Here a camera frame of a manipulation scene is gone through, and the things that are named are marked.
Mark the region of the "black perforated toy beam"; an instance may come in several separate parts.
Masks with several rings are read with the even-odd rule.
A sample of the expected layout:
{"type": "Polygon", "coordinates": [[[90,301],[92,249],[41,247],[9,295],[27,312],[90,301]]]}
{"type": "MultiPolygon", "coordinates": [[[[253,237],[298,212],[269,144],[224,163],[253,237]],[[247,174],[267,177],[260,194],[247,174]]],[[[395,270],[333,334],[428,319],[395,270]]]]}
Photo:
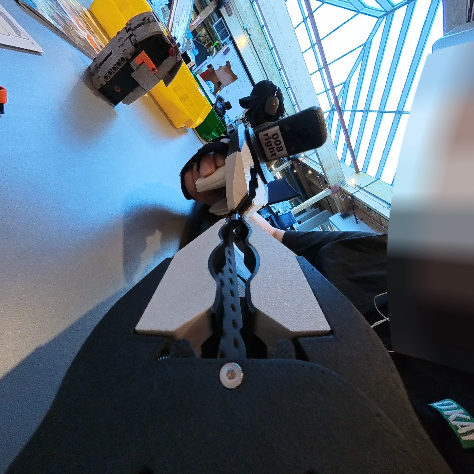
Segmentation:
{"type": "Polygon", "coordinates": [[[246,359],[233,236],[233,225],[227,218],[217,232],[219,241],[209,258],[209,270],[216,282],[216,297],[211,307],[211,340],[216,357],[246,359]]]}

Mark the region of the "grey toy block model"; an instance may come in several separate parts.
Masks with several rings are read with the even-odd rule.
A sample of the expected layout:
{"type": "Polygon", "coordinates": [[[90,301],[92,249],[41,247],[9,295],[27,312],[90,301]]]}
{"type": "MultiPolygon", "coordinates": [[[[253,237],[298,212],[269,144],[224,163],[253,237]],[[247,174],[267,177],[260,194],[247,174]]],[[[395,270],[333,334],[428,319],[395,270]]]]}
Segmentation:
{"type": "Polygon", "coordinates": [[[182,66],[177,43],[152,11],[130,19],[90,65],[92,85],[113,106],[131,104],[174,80],[182,66]]]}

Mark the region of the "grey desk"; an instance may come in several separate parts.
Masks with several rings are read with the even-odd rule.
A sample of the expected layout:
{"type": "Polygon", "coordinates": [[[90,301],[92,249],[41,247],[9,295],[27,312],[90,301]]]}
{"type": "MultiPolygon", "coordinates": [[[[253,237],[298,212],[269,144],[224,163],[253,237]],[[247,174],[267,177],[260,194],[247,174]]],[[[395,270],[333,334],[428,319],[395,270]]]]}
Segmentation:
{"type": "Polygon", "coordinates": [[[202,143],[150,96],[111,107],[87,82],[87,56],[1,5],[44,49],[0,52],[3,473],[92,329],[178,250],[193,208],[179,172],[202,143]]]}

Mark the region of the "white instruction sheet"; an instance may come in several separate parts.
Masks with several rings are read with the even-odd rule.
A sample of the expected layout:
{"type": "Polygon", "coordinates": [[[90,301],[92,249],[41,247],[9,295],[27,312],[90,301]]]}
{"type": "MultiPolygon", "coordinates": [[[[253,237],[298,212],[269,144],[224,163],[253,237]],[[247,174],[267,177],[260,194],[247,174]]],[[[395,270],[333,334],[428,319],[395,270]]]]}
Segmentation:
{"type": "Polygon", "coordinates": [[[3,6],[0,7],[0,44],[37,53],[44,51],[3,6]]]}

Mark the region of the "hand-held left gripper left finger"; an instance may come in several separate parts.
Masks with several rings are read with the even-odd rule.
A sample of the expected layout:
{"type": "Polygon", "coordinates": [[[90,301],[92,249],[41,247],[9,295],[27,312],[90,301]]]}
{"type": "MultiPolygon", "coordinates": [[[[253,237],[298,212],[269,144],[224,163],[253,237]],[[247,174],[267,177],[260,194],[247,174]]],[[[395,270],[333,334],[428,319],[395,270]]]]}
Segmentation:
{"type": "Polygon", "coordinates": [[[212,251],[221,245],[221,219],[173,257],[135,330],[139,334],[186,339],[198,356],[211,336],[216,281],[209,270],[212,251]]]}

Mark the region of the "flat picture-printed box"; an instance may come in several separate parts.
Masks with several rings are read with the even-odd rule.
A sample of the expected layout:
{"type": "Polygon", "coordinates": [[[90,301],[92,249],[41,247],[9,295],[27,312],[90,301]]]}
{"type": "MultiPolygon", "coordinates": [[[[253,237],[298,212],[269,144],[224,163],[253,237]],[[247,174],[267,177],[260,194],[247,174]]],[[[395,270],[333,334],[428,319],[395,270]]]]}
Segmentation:
{"type": "Polygon", "coordinates": [[[18,0],[17,3],[91,59],[109,41],[95,17],[78,1],[18,0]]]}

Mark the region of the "person's right hand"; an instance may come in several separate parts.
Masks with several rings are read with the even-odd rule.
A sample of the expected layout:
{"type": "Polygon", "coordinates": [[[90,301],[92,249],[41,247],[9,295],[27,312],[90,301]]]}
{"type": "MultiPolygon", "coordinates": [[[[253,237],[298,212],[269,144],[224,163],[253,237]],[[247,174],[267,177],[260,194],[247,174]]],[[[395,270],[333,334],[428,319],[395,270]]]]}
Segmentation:
{"type": "Polygon", "coordinates": [[[196,191],[195,182],[199,178],[205,178],[213,174],[216,169],[221,168],[225,165],[226,157],[220,153],[212,152],[205,154],[200,163],[199,169],[197,164],[186,170],[181,177],[181,188],[183,194],[187,199],[193,199],[198,202],[204,203],[207,206],[213,206],[215,203],[226,197],[225,187],[198,193],[196,191]]]}

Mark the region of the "yellow plastic bin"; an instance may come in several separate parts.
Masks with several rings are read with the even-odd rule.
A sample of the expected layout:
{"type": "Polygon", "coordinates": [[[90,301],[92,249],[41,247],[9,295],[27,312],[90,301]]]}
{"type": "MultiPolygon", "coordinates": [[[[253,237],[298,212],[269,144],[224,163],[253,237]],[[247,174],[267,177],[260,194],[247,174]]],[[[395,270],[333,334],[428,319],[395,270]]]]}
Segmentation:
{"type": "MultiPolygon", "coordinates": [[[[110,38],[132,17],[152,10],[145,0],[95,0],[90,9],[110,38]]],[[[150,94],[176,128],[196,128],[211,111],[209,101],[185,64],[169,86],[161,81],[150,94]]]]}

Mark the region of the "green plastic bin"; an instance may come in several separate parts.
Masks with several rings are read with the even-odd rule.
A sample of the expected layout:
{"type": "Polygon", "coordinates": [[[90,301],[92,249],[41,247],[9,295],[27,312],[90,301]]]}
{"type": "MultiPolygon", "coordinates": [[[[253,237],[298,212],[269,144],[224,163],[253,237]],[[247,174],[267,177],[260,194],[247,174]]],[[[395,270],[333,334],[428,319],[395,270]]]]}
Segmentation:
{"type": "Polygon", "coordinates": [[[206,142],[217,139],[227,133],[226,125],[217,116],[213,108],[211,108],[204,121],[194,130],[206,142]]]}

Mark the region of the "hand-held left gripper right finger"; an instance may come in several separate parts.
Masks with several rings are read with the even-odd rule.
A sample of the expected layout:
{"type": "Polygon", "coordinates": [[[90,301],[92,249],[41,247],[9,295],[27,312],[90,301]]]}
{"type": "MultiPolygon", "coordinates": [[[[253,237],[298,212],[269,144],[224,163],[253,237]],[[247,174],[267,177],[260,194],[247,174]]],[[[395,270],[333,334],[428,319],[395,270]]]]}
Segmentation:
{"type": "Polygon", "coordinates": [[[330,326],[296,255],[249,218],[249,244],[259,266],[250,281],[257,311],[254,333],[268,346],[280,339],[328,335],[330,326]]]}

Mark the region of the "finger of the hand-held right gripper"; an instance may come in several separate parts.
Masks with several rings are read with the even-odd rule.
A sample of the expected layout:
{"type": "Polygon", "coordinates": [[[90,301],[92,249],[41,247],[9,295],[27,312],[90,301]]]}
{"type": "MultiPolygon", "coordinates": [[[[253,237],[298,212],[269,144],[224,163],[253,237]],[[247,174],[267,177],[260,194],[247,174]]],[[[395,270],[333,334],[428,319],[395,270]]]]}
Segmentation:
{"type": "Polygon", "coordinates": [[[226,158],[226,200],[228,213],[241,214],[241,204],[249,196],[250,183],[256,179],[256,170],[248,146],[226,158]]]}
{"type": "Polygon", "coordinates": [[[259,174],[256,174],[256,179],[250,183],[251,191],[249,196],[241,204],[241,215],[251,217],[258,210],[262,209],[268,204],[268,186],[262,181],[259,174]]]}

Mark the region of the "white board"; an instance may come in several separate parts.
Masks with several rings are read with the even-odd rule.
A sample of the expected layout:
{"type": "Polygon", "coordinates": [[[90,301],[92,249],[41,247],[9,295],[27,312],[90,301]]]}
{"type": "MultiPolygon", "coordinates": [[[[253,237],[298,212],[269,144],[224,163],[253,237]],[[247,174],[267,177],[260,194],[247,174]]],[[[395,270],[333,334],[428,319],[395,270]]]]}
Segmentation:
{"type": "Polygon", "coordinates": [[[250,95],[253,84],[232,43],[204,61],[198,68],[198,75],[207,84],[212,98],[220,95],[224,101],[231,103],[232,108],[226,112],[229,123],[243,115],[239,99],[250,95]]]}

